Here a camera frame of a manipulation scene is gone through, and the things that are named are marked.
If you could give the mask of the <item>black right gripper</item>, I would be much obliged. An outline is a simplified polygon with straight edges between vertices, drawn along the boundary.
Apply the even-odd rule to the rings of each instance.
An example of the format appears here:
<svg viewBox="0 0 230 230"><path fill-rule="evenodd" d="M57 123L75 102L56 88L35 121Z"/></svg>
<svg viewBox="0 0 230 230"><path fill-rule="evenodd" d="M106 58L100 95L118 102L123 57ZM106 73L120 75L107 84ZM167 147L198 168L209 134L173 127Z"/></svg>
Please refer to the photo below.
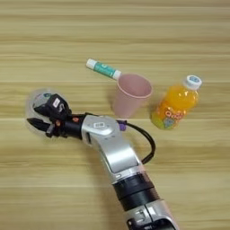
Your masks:
<svg viewBox="0 0 230 230"><path fill-rule="evenodd" d="M46 103L34 108L34 110L42 116L49 116L49 106ZM39 131L46 132L47 137L75 137L82 139L82 126L85 114L72 114L64 120L53 119L52 123L46 123L42 119L28 118L30 125Z"/></svg>

